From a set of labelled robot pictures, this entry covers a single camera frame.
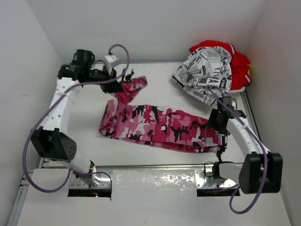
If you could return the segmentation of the pink camouflage trousers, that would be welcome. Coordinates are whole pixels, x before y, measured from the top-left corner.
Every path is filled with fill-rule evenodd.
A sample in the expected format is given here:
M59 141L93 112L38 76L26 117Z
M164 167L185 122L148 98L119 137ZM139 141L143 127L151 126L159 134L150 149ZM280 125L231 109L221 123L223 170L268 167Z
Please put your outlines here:
M187 153L217 153L228 136L207 128L208 119L165 106L131 105L146 77L119 82L107 102L99 133L108 138Z

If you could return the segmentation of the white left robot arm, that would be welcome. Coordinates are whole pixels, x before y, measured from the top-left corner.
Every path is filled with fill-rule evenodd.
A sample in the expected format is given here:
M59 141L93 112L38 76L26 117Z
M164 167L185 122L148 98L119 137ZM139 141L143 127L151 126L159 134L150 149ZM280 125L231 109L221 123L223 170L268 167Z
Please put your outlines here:
M95 181L96 168L77 152L76 142L67 135L71 110L85 85L98 85L105 93L121 90L114 70L119 59L109 52L101 70L94 68L97 62L92 51L78 49L71 63L60 67L50 107L26 141L32 143L41 158L59 162L88 185Z

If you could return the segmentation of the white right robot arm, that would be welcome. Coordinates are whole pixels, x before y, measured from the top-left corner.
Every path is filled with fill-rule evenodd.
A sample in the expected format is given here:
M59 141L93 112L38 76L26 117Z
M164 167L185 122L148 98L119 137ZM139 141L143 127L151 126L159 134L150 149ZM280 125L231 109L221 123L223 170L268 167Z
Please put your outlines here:
M282 156L272 153L259 140L244 112L233 108L231 97L217 99L217 109L211 111L208 127L219 134L233 136L245 158L241 167L231 161L215 162L212 167L214 179L230 179L239 184L245 194L280 191Z

